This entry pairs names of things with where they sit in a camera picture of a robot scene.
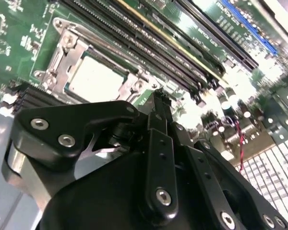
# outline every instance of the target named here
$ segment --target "metal bracket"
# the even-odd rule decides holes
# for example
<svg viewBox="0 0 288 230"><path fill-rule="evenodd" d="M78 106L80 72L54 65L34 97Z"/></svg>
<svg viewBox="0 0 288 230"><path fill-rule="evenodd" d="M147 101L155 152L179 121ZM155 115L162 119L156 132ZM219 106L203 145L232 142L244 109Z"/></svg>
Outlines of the metal bracket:
<svg viewBox="0 0 288 230"><path fill-rule="evenodd" d="M51 90L64 98L69 98L66 95L65 87L75 75L85 52L94 53L115 65L121 71L128 73L127 80L119 88L119 97L116 100L132 103L145 90L155 90L160 87L157 80L140 66L135 65L139 70L137 74L130 73L128 69L100 52L94 45L101 38L97 39L97 35L84 26L58 17L53 19L52 24L61 35L59 43L47 70L36 70L34 72L34 75L41 80L46 90Z"/></svg>
<svg viewBox="0 0 288 230"><path fill-rule="evenodd" d="M26 193L36 201L40 210L44 210L50 199L63 187L75 181L74 168L66 172L52 172L25 156L12 144L8 153L8 165L14 173L19 175L16 187L25 187Z"/></svg>
<svg viewBox="0 0 288 230"><path fill-rule="evenodd" d="M168 136L162 99L155 93L154 110L148 115L147 165L145 172L142 213L156 226L167 225L178 213L178 195L172 138Z"/></svg>

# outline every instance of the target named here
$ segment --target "cable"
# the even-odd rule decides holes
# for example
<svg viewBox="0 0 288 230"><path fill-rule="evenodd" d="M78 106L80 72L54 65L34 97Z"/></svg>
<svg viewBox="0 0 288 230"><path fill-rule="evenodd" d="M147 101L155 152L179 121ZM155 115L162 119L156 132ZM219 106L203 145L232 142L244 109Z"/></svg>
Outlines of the cable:
<svg viewBox="0 0 288 230"><path fill-rule="evenodd" d="M237 129L237 134L240 137L240 142L239 142L240 144L240 170L239 170L239 173L241 173L243 169L243 156L244 156L243 141L245 140L245 135L242 133L239 121L236 121L236 129Z"/></svg>

